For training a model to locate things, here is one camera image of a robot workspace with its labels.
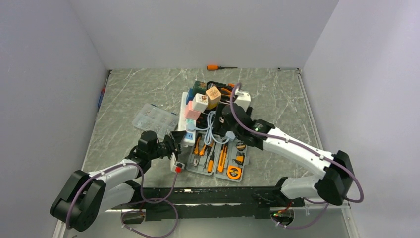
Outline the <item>yellow plug adapter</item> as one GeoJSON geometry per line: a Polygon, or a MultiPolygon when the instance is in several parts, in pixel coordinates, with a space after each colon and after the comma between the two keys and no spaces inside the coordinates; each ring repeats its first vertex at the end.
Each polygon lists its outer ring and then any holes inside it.
{"type": "Polygon", "coordinates": [[[217,107],[217,104],[219,103],[219,101],[220,101],[220,99],[214,99],[214,100],[209,99],[207,110],[212,110],[215,107],[217,107]]]}

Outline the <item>white power strip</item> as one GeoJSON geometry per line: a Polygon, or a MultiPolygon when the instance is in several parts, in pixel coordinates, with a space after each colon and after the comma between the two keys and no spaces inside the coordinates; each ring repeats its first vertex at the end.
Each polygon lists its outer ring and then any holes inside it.
{"type": "Polygon", "coordinates": [[[186,119],[184,116],[186,109],[188,93],[183,92],[180,103],[179,110],[179,120],[178,120],[178,131],[186,131],[186,134],[181,141],[183,147],[192,147],[196,143],[197,131],[196,131],[196,120],[186,119]]]}

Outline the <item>wooden cube plug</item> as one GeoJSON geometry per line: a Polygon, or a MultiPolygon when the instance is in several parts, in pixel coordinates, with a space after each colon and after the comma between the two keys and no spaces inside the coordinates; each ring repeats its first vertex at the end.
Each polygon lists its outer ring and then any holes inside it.
{"type": "Polygon", "coordinates": [[[216,86],[213,86],[206,91],[206,96],[207,96],[208,102],[210,104],[210,103],[219,102],[222,94],[216,86]]]}

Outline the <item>white cube plug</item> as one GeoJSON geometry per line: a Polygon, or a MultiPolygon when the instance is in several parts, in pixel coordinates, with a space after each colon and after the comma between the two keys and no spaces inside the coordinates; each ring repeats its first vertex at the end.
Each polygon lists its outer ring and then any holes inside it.
{"type": "Polygon", "coordinates": [[[197,93],[192,100],[192,109],[202,113],[207,109],[208,103],[209,98],[207,95],[197,93]]]}

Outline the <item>pink plug adapter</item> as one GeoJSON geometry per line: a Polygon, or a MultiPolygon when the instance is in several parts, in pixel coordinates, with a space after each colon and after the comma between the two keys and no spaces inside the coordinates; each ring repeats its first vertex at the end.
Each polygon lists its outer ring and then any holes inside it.
{"type": "Polygon", "coordinates": [[[193,102],[189,101],[186,106],[184,116],[186,119],[197,120],[200,116],[201,112],[196,111],[193,109],[193,102]]]}

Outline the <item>green cube plug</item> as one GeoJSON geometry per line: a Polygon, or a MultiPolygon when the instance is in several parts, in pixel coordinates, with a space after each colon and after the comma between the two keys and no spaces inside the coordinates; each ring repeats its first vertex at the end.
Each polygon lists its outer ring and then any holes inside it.
{"type": "Polygon", "coordinates": [[[193,97],[196,94],[205,95],[207,91],[207,83],[201,81],[195,81],[192,87],[192,95],[193,97]]]}

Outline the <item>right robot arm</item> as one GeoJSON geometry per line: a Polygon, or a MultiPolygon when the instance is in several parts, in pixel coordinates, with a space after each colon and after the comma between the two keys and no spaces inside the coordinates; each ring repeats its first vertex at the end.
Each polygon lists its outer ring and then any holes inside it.
{"type": "Polygon", "coordinates": [[[336,206],[347,200],[355,181],[347,153],[341,150],[332,153],[310,146],[265,120],[251,119],[237,104],[222,106],[215,116],[215,128],[230,131],[245,145],[281,155],[312,173],[309,177],[282,177],[273,192],[277,205],[310,197],[319,197],[336,206]]]}

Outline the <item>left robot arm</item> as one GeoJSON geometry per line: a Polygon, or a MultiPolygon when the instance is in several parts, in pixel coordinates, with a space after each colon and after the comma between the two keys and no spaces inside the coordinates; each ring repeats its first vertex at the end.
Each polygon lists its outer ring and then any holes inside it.
{"type": "Polygon", "coordinates": [[[126,204],[136,208],[141,203],[156,204],[163,198],[146,198],[143,184],[136,183],[144,178],[152,160],[167,157],[176,173],[184,168],[176,163],[181,152],[181,141],[186,131],[172,131],[159,141],[154,131],[144,131],[138,144],[119,163],[108,168],[85,172],[73,172],[50,207],[50,215],[65,223],[68,229],[85,231],[101,212],[126,204]]]}

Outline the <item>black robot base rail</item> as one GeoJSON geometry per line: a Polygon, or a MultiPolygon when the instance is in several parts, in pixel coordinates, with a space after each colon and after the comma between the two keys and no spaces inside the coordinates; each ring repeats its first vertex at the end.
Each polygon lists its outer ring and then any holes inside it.
{"type": "Polygon", "coordinates": [[[118,205],[118,209],[142,209],[145,211],[146,221],[160,221],[173,219],[176,215],[180,219],[188,218],[230,218],[254,217],[256,219],[270,218],[271,211],[283,207],[303,207],[304,200],[297,198],[287,200],[275,186],[231,186],[231,187],[178,187],[171,191],[169,188],[145,188],[147,199],[168,196],[169,205],[142,204],[140,193],[134,198],[118,205]]]}

